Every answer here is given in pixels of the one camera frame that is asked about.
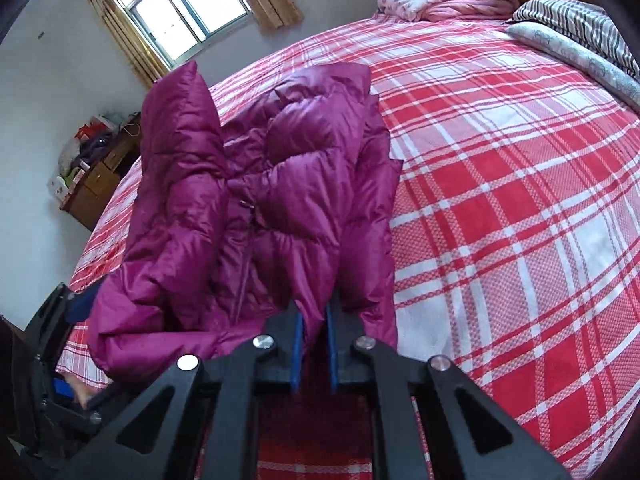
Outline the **person's left hand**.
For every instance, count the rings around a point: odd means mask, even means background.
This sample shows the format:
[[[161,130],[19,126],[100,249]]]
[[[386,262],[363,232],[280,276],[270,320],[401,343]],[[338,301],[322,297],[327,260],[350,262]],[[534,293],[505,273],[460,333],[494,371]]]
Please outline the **person's left hand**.
[[[65,373],[64,378],[66,384],[72,388],[75,400],[84,410],[88,408],[89,402],[108,386],[108,384],[106,384],[95,387],[86,384],[74,374]]]

